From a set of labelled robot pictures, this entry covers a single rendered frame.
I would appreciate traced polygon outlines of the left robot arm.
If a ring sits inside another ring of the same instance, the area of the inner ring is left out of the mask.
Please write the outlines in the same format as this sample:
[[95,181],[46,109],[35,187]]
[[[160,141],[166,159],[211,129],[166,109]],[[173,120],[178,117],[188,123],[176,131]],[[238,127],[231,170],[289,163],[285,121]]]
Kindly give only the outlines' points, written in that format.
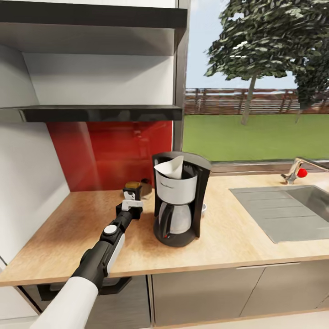
[[140,219],[142,201],[123,200],[117,218],[104,228],[93,249],[85,251],[80,265],[58,295],[29,329],[84,329],[103,280],[124,244],[125,231]]

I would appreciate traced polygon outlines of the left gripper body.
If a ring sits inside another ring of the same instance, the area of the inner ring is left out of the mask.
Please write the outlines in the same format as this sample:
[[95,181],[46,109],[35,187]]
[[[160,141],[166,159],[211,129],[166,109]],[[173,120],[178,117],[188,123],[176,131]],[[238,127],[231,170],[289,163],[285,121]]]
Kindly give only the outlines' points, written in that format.
[[125,217],[128,220],[128,224],[133,219],[140,219],[140,208],[139,207],[131,207],[128,211],[122,211],[122,204],[116,207],[117,217]]

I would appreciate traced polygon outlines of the paper coffee filter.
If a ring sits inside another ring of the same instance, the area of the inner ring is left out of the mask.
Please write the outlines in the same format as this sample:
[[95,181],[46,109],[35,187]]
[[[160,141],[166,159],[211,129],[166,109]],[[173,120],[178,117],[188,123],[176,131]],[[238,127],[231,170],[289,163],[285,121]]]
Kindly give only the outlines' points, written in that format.
[[158,164],[154,168],[170,178],[180,179],[181,171],[182,171],[182,163],[183,163],[183,156],[179,155],[175,159],[170,160],[167,163],[164,162],[163,164]]

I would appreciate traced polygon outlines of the bottle of coffee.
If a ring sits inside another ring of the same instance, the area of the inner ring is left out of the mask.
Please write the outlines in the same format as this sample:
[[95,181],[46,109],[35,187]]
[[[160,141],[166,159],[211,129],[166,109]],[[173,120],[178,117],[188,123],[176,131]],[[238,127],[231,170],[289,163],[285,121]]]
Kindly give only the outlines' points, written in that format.
[[[123,188],[125,200],[141,201],[141,192],[143,186],[138,181],[130,181]],[[140,208],[140,213],[143,212],[143,207]]]

